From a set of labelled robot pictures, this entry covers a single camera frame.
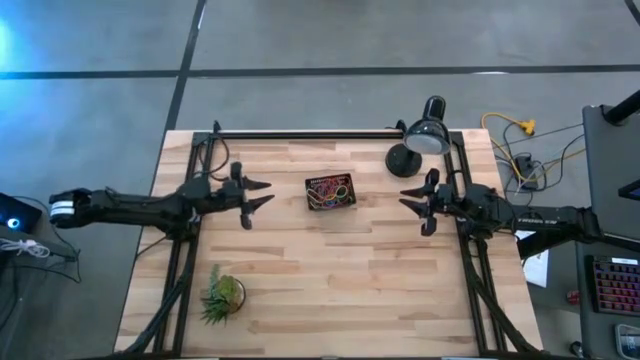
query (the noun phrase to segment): keyboard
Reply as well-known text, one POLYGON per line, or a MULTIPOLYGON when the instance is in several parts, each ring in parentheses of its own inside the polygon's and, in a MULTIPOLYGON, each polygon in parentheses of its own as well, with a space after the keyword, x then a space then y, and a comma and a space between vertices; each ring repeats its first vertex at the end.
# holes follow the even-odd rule
POLYGON ((596 312, 640 316, 640 261, 587 256, 585 264, 596 312))

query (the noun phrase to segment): gray floor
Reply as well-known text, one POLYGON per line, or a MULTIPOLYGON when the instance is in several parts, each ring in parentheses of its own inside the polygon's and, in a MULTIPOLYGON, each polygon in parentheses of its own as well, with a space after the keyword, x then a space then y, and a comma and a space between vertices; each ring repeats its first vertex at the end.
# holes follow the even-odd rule
MULTIPOLYGON (((196 2, 0 2, 0 72, 178 70, 196 2)), ((209 0, 191 68, 635 63, 640 27, 623 0, 209 0)), ((210 128, 214 119, 228 129, 381 128, 417 118, 438 94, 451 128, 479 127, 483 113, 498 111, 534 118, 544 134, 579 124, 582 106, 615 103, 638 83, 640 73, 189 79, 176 128, 210 128)), ((175 85, 174 78, 0 80, 0 161, 9 165, 0 191, 43 201, 74 187, 148 193, 175 85)), ((489 125, 496 138, 505 126, 489 125)), ((523 138, 511 130, 510 139, 523 138)), ((581 132, 512 150, 550 159, 581 132)), ((568 161, 563 182, 533 204, 588 205, 584 156, 568 161)), ((21 301, 0 334, 0 359, 110 353, 139 233, 113 225, 63 232, 82 249, 83 282, 21 271, 21 301)), ((545 348, 560 354, 579 336, 576 309, 564 302, 575 288, 573 245, 551 257, 550 289, 531 293, 545 348)))

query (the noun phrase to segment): wooden table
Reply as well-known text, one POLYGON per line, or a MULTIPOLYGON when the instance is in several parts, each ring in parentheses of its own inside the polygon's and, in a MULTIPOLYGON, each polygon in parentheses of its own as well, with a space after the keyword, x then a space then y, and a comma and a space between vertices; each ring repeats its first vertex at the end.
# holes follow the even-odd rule
MULTIPOLYGON (((192 134, 167 134, 154 195, 173 192, 184 181, 192 134)), ((501 189, 488 133, 463 135, 473 181, 501 189)), ((438 218, 438 231, 422 237, 421 221, 398 202, 398 192, 420 186, 431 167, 444 180, 443 158, 423 156, 421 175, 394 177, 384 157, 398 142, 227 140, 231 160, 241 161, 250 178, 273 184, 250 197, 276 197, 253 216, 252 231, 242 230, 237 210, 204 218, 183 356, 477 355, 454 220, 438 218), (357 205, 309 211, 304 180, 345 172, 353 178, 357 205), (200 320, 199 299, 214 264, 247 288, 244 307, 226 326, 200 320)), ((216 146, 214 153, 215 166, 224 151, 216 146)), ((140 248, 161 237, 145 229, 140 248)), ((165 241, 135 263, 117 350, 130 345, 159 308, 170 248, 165 241)), ((513 238, 496 234, 489 256, 501 306, 541 348, 513 238)))

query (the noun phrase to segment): black metal frame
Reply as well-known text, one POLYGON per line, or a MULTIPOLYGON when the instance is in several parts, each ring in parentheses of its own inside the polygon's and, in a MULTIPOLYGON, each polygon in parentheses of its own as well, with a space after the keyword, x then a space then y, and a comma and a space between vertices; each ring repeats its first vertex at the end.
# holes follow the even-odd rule
MULTIPOLYGON (((461 132, 452 131, 450 133, 452 144, 457 149, 459 156, 460 169, 454 169, 453 157, 451 153, 444 156, 445 168, 447 170, 447 180, 454 187, 456 195, 459 194, 460 189, 455 179, 455 174, 460 174, 463 179, 463 184, 471 184, 471 172, 469 169, 469 163, 466 156, 464 138, 461 132)), ((206 146, 206 156, 204 159, 203 168, 209 168, 213 158, 213 146, 216 139, 224 137, 225 139, 402 139, 402 132, 398 130, 381 130, 381 131, 367 131, 367 130, 353 130, 353 131, 268 131, 268 132, 243 132, 243 131, 219 131, 214 132, 196 132, 193 134, 191 143, 191 153, 189 155, 187 173, 185 180, 189 180, 196 176, 198 171, 195 170, 198 161, 198 154, 202 145, 206 146)), ((189 306, 189 297, 191 292, 191 283, 193 279, 193 270, 195 267, 195 259, 197 254, 197 247, 199 242, 200 233, 200 219, 194 222, 193 237, 189 240, 189 249, 187 258, 184 265, 184 270, 180 278, 176 281, 177 268, 180 261, 180 251, 182 242, 174 242, 171 255, 169 258, 169 264, 167 269, 167 279, 164 287, 163 302, 161 308, 152 318, 149 326, 145 329, 146 335, 154 335, 155 342, 153 344, 152 352, 143 353, 149 345, 149 341, 140 342, 136 341, 132 347, 125 352, 115 353, 107 356, 109 359, 175 359, 182 358, 182 345, 184 342, 184 331, 187 320, 187 310, 189 306), (178 297, 180 297, 180 305, 178 308, 178 315, 176 319, 175 337, 170 350, 165 350, 165 337, 168 315, 175 305, 178 297)), ((474 331, 477 339, 478 354, 482 357, 492 358, 505 358, 505 359, 569 359, 566 357, 553 356, 541 352, 532 352, 535 349, 531 347, 522 346, 514 342, 514 346, 518 352, 507 351, 505 334, 511 334, 510 338, 521 336, 513 324, 511 324, 506 315, 500 309, 497 300, 495 299, 495 287, 493 284, 493 278, 491 274, 491 266, 489 264, 489 257, 487 255, 487 244, 484 241, 477 242, 478 258, 480 261, 480 267, 482 272, 482 279, 477 275, 472 262, 472 256, 470 252, 470 237, 465 233, 463 227, 461 227, 460 220, 456 219, 456 226, 458 230, 458 240, 460 243, 460 252, 462 259, 462 266, 465 273, 465 280, 469 295, 469 305, 471 310, 471 318, 473 321, 474 331), (480 303, 478 297, 482 298, 489 308, 491 313, 491 320, 493 325, 493 331, 496 339, 497 350, 490 350, 487 345, 487 338, 485 334, 484 324, 482 322, 482 313, 480 310, 480 303)), ((433 357, 414 357, 412 359, 431 359, 433 357)))

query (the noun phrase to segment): desk lamp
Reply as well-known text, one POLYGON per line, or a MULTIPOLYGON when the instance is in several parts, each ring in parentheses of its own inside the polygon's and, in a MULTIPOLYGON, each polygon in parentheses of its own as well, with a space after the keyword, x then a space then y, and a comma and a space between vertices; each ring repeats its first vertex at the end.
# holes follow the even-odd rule
POLYGON ((417 174, 422 166, 420 154, 442 155, 449 152, 449 130, 442 122, 446 106, 442 97, 432 96, 424 106, 422 119, 409 128, 404 121, 398 121, 396 129, 404 134, 402 144, 389 149, 385 160, 387 169, 393 175, 410 177, 417 174))

